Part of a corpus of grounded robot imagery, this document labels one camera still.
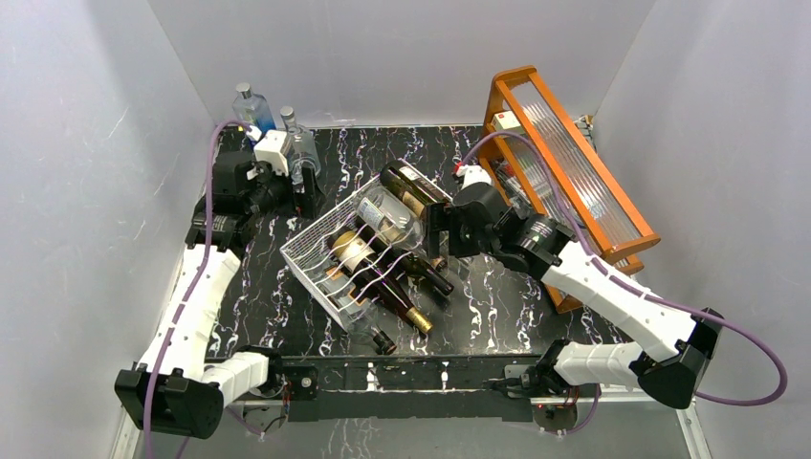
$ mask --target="clear plastic bottle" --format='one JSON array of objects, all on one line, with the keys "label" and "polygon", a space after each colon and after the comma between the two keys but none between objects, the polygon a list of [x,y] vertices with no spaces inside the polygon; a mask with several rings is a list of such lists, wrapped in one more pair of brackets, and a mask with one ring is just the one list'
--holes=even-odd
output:
[{"label": "clear plastic bottle", "polygon": [[234,100],[232,107],[234,115],[239,120],[257,126],[262,132],[276,129],[274,114],[264,96],[251,91],[251,85],[248,83],[237,84],[236,92],[239,96]]},{"label": "clear plastic bottle", "polygon": [[423,224],[419,217],[383,186],[365,191],[358,204],[358,216],[387,244],[404,251],[423,252]]},{"label": "clear plastic bottle", "polygon": [[316,139],[310,129],[296,122],[296,114],[293,107],[281,107],[281,118],[287,128],[287,133],[293,136],[293,145],[287,159],[291,168],[290,178],[293,185],[300,184],[301,166],[309,163],[316,170],[316,177],[321,173],[321,161],[318,160],[318,150],[316,149]]}]

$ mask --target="wine bottle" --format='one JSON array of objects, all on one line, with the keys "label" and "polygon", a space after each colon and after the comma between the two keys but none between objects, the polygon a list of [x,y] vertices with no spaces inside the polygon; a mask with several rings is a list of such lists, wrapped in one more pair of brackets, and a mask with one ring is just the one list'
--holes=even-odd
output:
[{"label": "wine bottle", "polygon": [[318,285],[329,295],[330,300],[340,311],[339,314],[345,313],[346,333],[350,336],[371,337],[377,346],[375,351],[378,354],[389,356],[394,353],[397,344],[370,317],[369,295],[355,297],[355,285],[349,282],[349,277],[346,277],[337,266],[327,269],[326,275],[327,278]]},{"label": "wine bottle", "polygon": [[389,244],[405,251],[422,249],[422,222],[384,187],[372,186],[363,193],[358,216],[384,234]]},{"label": "wine bottle", "polygon": [[397,199],[410,208],[424,223],[427,218],[426,207],[428,205],[448,202],[448,198],[438,192],[428,180],[402,160],[395,160],[386,164],[381,171],[380,181],[386,189],[397,196]]},{"label": "wine bottle", "polygon": [[411,299],[397,282],[397,279],[378,266],[377,254],[351,229],[344,228],[337,235],[331,235],[327,242],[338,257],[347,274],[354,277],[362,289],[374,289],[380,302],[401,319],[412,323],[427,334],[433,324],[414,306]]},{"label": "wine bottle", "polygon": [[442,295],[447,296],[453,292],[453,284],[448,282],[448,280],[439,274],[426,260],[414,253],[408,253],[402,249],[389,246],[383,234],[377,234],[377,237],[375,237],[375,231],[368,225],[365,225],[360,217],[356,219],[355,225],[360,229],[358,234],[361,238],[369,244],[369,247],[378,254],[378,257],[387,266],[390,267],[393,263],[397,262],[394,267],[394,272],[426,279],[439,290]]}]

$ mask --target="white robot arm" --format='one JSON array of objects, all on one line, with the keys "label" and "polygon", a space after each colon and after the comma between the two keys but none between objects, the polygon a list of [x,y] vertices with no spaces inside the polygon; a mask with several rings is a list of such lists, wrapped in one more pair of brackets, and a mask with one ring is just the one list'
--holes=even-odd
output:
[{"label": "white robot arm", "polygon": [[207,225],[207,201],[201,199],[156,336],[132,368],[116,378],[116,394],[138,428],[208,438],[223,408],[238,397],[257,387],[281,388],[281,356],[274,350],[247,346],[226,361],[206,365],[205,360],[223,294],[254,237],[256,220],[274,212],[314,218],[323,204],[312,168],[302,168],[303,190],[293,190],[287,169],[276,167],[275,159],[283,159],[289,147],[286,136],[274,131],[253,152],[221,152],[213,163],[207,186],[211,222]]},{"label": "white robot arm", "polygon": [[[542,396],[586,383],[617,384],[640,387],[663,404],[686,408],[721,327],[646,300],[655,294],[587,253],[569,228],[544,215],[522,218],[489,180],[468,180],[478,168],[459,171],[464,184],[452,206],[429,210],[427,239],[446,230],[451,255],[486,253],[510,270],[572,295],[633,339],[611,345],[559,340],[520,381],[494,388]],[[431,247],[427,251],[432,256]]]}]

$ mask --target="cable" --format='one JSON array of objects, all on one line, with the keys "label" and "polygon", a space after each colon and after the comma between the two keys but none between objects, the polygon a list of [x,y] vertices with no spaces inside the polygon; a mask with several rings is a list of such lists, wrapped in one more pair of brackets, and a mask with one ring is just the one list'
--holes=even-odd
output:
[{"label": "cable", "polygon": [[189,440],[191,440],[191,437],[186,437],[183,439],[183,442],[180,444],[180,447],[175,453],[175,459],[180,459],[181,457],[183,457],[183,451],[186,450],[186,446],[188,445]]},{"label": "cable", "polygon": [[268,426],[267,426],[267,427],[265,427],[265,429],[264,429],[264,430],[262,430],[262,433],[268,433],[268,430],[270,430],[270,429],[271,429],[271,427],[272,427],[272,426],[275,424],[275,422],[276,422],[276,421],[281,421],[282,419],[285,419],[285,418],[287,418],[287,416],[286,416],[286,415],[284,415],[284,414],[282,414],[282,415],[281,415],[281,416],[279,416],[278,418],[273,419],[273,420],[272,420],[272,421],[271,421],[271,422],[268,424]]},{"label": "cable", "polygon": [[180,316],[186,307],[188,299],[191,298],[194,288],[197,287],[197,283],[200,281],[200,278],[203,277],[203,272],[206,270],[206,266],[208,265],[208,255],[211,252],[211,238],[213,236],[214,220],[211,175],[212,169],[214,168],[214,156],[217,152],[217,141],[219,140],[220,133],[229,124],[238,124],[245,129],[250,128],[250,125],[246,122],[229,120],[217,124],[217,127],[214,128],[214,132],[211,134],[211,142],[209,144],[208,158],[206,162],[206,245],[203,250],[203,261],[200,263],[200,267],[197,269],[197,273],[194,275],[194,278],[191,279],[191,283],[188,284],[186,293],[183,295],[183,299],[181,299],[181,303],[178,305],[178,309],[172,318],[172,326],[166,330],[164,342],[161,344],[161,349],[158,350],[158,356],[155,359],[155,364],[152,366],[152,373],[149,375],[149,381],[146,384],[146,397],[143,402],[143,438],[144,445],[146,446],[147,459],[154,459],[155,457],[155,452],[152,449],[152,401],[155,398],[155,385],[158,382],[158,373],[161,371],[161,364],[164,362],[166,349],[168,349],[169,343],[171,342],[172,335],[175,331],[175,326],[177,325],[178,320],[180,320]]},{"label": "cable", "polygon": [[[549,164],[547,164],[546,161],[544,161],[543,155],[540,154],[540,151],[538,151],[538,149],[537,149],[537,147],[535,146],[534,143],[528,141],[523,136],[520,136],[520,135],[516,134],[515,132],[509,132],[509,131],[492,132],[491,134],[488,134],[487,136],[483,137],[479,142],[477,142],[476,145],[474,145],[473,148],[471,148],[471,151],[469,151],[468,154],[465,155],[464,158],[462,158],[462,161],[459,164],[460,165],[466,164],[468,161],[471,160],[471,158],[475,157],[476,153],[482,147],[482,145],[487,143],[490,139],[493,139],[493,138],[496,138],[496,137],[503,137],[503,136],[518,139],[519,141],[526,144],[527,147],[529,147],[530,150],[532,150],[537,155],[537,157],[539,159],[540,168],[543,171],[543,175],[545,176],[546,181],[549,182],[549,186],[552,189],[552,195],[555,197],[555,202],[558,205],[558,207],[560,208],[560,211],[563,213],[563,215],[565,215],[566,220],[569,223],[569,226],[577,234],[578,240],[580,241],[580,243],[581,243],[581,245],[583,247],[583,250],[586,252],[586,254],[592,256],[592,265],[598,271],[600,271],[603,275],[607,275],[608,274],[607,268],[603,264],[603,261],[594,253],[594,251],[591,250],[591,247],[589,247],[588,242],[586,242],[586,238],[584,237],[580,226],[577,224],[577,222],[575,220],[575,217],[572,214],[572,210],[569,207],[567,207],[567,206],[565,206],[563,204],[563,199],[560,196],[561,193],[560,193],[560,190],[558,189],[558,184],[557,184],[557,182],[555,182],[553,180],[553,175],[552,175],[552,171],[549,169]],[[637,295],[637,296],[640,296],[640,295],[643,294],[643,292],[640,292],[639,290],[635,289],[634,287],[628,285],[627,283],[625,283],[624,281],[622,281],[620,278],[618,278],[616,276],[611,275],[608,278],[609,278],[609,280],[611,280],[616,285],[620,286],[621,288],[623,288],[624,290],[626,290],[629,293],[632,293],[632,294]],[[766,397],[761,397],[759,399],[753,399],[753,400],[735,400],[735,399],[726,399],[726,398],[723,398],[723,397],[716,397],[714,395],[709,395],[709,394],[705,394],[705,393],[702,393],[702,392],[696,392],[695,395],[697,397],[700,397],[700,398],[705,399],[705,400],[709,400],[711,402],[716,402],[718,404],[730,404],[730,405],[734,405],[734,406],[758,406],[758,405],[761,405],[761,404],[769,404],[769,403],[777,400],[785,392],[786,387],[788,386],[788,373],[786,371],[785,365],[780,360],[780,358],[778,357],[777,353],[775,353],[774,350],[772,350],[768,345],[766,345],[765,342],[763,342],[760,338],[753,335],[751,332],[748,332],[748,331],[744,330],[743,328],[729,322],[725,318],[721,318],[721,317],[718,317],[718,316],[713,316],[711,314],[705,313],[704,311],[699,311],[697,309],[691,308],[690,306],[685,306],[683,304],[679,304],[679,303],[676,303],[676,302],[673,302],[673,301],[658,298],[656,296],[646,295],[645,296],[645,301],[649,301],[651,303],[659,304],[659,305],[669,307],[669,308],[672,308],[672,309],[675,309],[675,310],[678,310],[678,311],[682,311],[682,312],[691,314],[691,315],[696,316],[696,317],[701,317],[701,318],[704,318],[705,320],[709,320],[709,321],[715,322],[715,323],[717,323],[717,324],[719,324],[719,325],[721,325],[723,327],[729,328],[730,330],[732,330],[732,331],[738,333],[739,335],[741,335],[743,338],[749,340],[752,344],[757,346],[757,348],[759,348],[761,351],[763,351],[763,353],[766,354],[766,356],[775,365],[775,368],[778,370],[778,373],[779,373],[780,381],[778,383],[778,387],[775,389],[774,392],[767,395]]]},{"label": "cable", "polygon": [[[569,396],[571,396],[572,393],[574,393],[575,396],[572,398],[572,402],[569,402]],[[566,400],[563,401],[563,406],[566,407],[574,406],[575,404],[578,403],[578,399],[580,397],[581,397],[581,387],[579,385],[576,387],[569,388],[569,390],[566,391]]]},{"label": "cable", "polygon": [[600,385],[599,384],[595,385],[597,386],[597,392],[594,393],[594,402],[591,403],[591,408],[588,409],[588,414],[585,416],[585,419],[583,419],[582,423],[572,427],[571,430],[564,430],[563,435],[577,433],[579,430],[584,428],[588,423],[590,423],[592,418],[594,418],[594,413],[597,412],[597,400],[599,400],[600,396],[603,394],[603,391],[600,389]]}]

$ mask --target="wooden rack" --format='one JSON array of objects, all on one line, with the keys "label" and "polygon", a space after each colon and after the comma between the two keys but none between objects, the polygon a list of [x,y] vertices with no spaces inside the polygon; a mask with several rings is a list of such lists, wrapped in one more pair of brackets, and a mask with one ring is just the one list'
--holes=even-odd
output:
[{"label": "wooden rack", "polygon": [[[512,111],[525,137],[535,144],[543,160],[549,164],[559,189],[580,218],[585,232],[590,234],[589,242],[594,251],[624,273],[640,271],[644,265],[636,253],[656,245],[659,235],[631,203],[594,148],[540,79],[535,67],[520,67],[493,77],[483,135],[494,132],[493,117],[507,111]],[[528,170],[529,166],[535,171],[538,158],[522,143],[496,138],[483,145],[478,160],[493,177],[505,200],[509,201],[511,192],[499,180],[496,171],[508,164],[510,173],[515,174],[524,197],[536,212],[559,214],[560,210],[552,205],[549,193],[538,194],[544,185],[548,189],[548,184],[537,173]],[[581,306],[571,296],[564,297],[553,288],[547,287],[547,290],[559,313]]]}]

